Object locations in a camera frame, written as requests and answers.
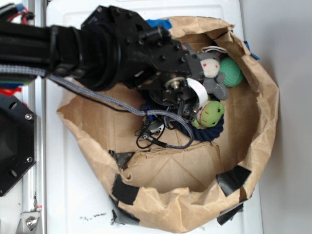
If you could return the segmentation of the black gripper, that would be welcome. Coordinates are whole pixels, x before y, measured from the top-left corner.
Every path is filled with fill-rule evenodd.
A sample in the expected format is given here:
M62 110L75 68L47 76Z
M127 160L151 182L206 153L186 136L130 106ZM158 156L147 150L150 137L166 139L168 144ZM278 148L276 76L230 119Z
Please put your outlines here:
M162 108L193 121L207 100L198 56L161 26L136 26L133 36L133 87Z

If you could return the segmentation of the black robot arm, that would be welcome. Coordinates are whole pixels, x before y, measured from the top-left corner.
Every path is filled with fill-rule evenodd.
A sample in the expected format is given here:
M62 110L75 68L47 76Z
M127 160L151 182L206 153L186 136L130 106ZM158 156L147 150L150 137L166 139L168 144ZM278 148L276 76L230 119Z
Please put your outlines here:
M81 25L34 27L22 4L0 8L0 64L33 72L0 71L0 91L11 95L43 70L70 76L93 91L117 83L143 91L155 103L187 121L205 102L195 89L203 77L195 56L174 40L164 21L145 21L126 9L99 6Z

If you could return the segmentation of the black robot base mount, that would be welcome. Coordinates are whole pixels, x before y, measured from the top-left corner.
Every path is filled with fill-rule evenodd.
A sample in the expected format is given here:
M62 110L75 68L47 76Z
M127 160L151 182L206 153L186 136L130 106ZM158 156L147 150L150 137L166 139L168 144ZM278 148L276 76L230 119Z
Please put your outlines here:
M15 96L0 96L0 196L35 164L36 115Z

